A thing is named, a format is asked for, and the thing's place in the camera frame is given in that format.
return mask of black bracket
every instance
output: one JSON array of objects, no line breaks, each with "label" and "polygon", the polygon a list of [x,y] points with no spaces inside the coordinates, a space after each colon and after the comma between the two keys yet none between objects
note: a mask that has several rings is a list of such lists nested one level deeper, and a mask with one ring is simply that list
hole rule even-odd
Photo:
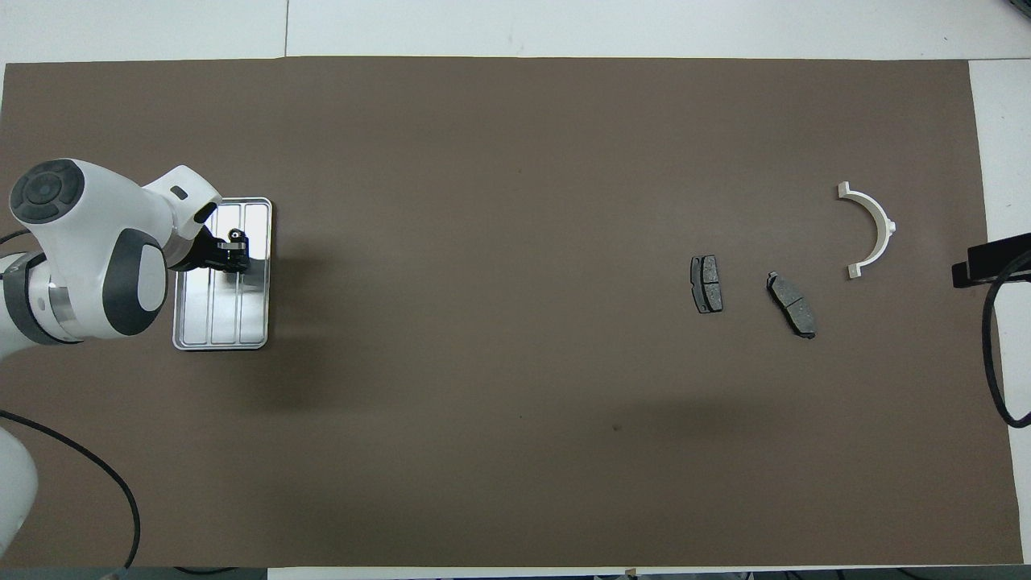
[{"label": "black bracket", "polygon": [[211,230],[204,226],[194,238],[194,244],[187,255],[169,269],[187,271],[211,268],[231,273],[246,271],[251,267],[248,246],[250,240],[241,229],[229,230],[229,241],[226,241],[212,235]]},{"label": "black bracket", "polygon": [[[953,264],[953,287],[991,283],[1002,268],[1031,249],[1031,233],[1022,233],[967,248],[967,261]],[[1031,265],[1013,272],[1008,281],[1031,281]]]}]

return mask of metal tray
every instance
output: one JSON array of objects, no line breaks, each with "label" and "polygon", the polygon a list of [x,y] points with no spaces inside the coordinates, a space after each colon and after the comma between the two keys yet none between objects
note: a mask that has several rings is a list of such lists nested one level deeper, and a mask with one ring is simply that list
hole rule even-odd
[{"label": "metal tray", "polygon": [[198,268],[175,273],[172,344],[184,351],[260,349],[268,340],[272,202],[229,197],[205,223],[217,237],[242,229],[251,267],[243,273]]}]

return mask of white floor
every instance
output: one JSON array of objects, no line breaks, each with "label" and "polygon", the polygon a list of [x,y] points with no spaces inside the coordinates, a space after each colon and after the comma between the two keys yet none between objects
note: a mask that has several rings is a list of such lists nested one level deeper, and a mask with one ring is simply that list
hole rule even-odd
[{"label": "white floor", "polygon": [[[0,65],[309,55],[970,60],[989,237],[1031,231],[1031,19],[1004,0],[0,0]],[[1029,284],[1011,284],[999,298],[1015,414],[1031,410],[1028,305]],[[1011,430],[1010,441],[1024,558],[1031,561],[1031,430]],[[405,575],[488,572],[270,573]]]}]

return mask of black cable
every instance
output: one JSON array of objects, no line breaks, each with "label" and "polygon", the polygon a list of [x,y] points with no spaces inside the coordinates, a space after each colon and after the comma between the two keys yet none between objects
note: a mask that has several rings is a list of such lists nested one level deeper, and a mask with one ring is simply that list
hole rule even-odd
[{"label": "black cable", "polygon": [[21,415],[15,415],[13,413],[10,413],[9,411],[4,411],[2,409],[0,409],[0,417],[25,425],[30,430],[35,430],[43,435],[49,436],[60,441],[61,443],[67,445],[68,447],[71,447],[75,451],[78,451],[79,453],[85,455],[87,459],[96,464],[98,468],[103,470],[105,474],[107,474],[108,476],[110,476],[111,479],[114,480],[114,483],[119,484],[119,487],[122,488],[122,492],[126,494],[126,500],[129,502],[129,509],[132,510],[132,526],[133,526],[132,548],[129,549],[129,556],[126,558],[125,564],[122,565],[123,569],[128,570],[129,567],[132,566],[132,560],[136,559],[136,551],[139,549],[139,509],[136,507],[136,499],[133,497],[132,490],[129,489],[129,484],[126,483],[126,480],[122,479],[122,476],[120,476],[118,472],[115,472],[103,459],[98,457],[94,452],[82,447],[78,443],[75,443],[75,441],[73,441],[72,439],[63,436],[58,432],[47,428],[46,425],[41,425],[33,421],[32,419],[26,419]]},{"label": "black cable", "polygon": [[1006,409],[1006,402],[1002,399],[1002,393],[999,391],[999,382],[995,376],[995,360],[992,353],[992,313],[995,310],[995,297],[999,294],[999,288],[1002,287],[1002,284],[1009,279],[1009,276],[1013,272],[1029,262],[1031,262],[1031,250],[1017,255],[1006,264],[1006,267],[1002,268],[1002,271],[999,272],[999,275],[992,280],[992,284],[988,287],[988,296],[985,297],[985,310],[982,312],[980,317],[980,347],[982,354],[985,357],[985,378],[988,380],[988,390],[992,394],[992,402],[995,403],[995,409],[999,412],[1002,420],[1015,430],[1031,425],[1031,413],[1020,419],[1013,418],[1009,414],[1009,410]]},{"label": "black cable", "polygon": [[27,229],[20,229],[18,231],[12,231],[12,232],[10,232],[10,233],[8,233],[6,235],[0,235],[0,243],[3,243],[4,241],[7,241],[8,239],[13,239],[13,238],[15,238],[15,237],[18,237],[20,235],[25,235],[27,233],[29,233],[29,230],[27,230]]},{"label": "black cable", "polygon": [[223,572],[229,572],[230,570],[238,570],[238,568],[235,566],[228,568],[214,568],[211,570],[197,570],[196,568],[182,568],[179,566],[176,566],[174,568],[175,570],[178,570],[184,574],[193,574],[194,576],[210,576],[212,574],[222,574]]}]

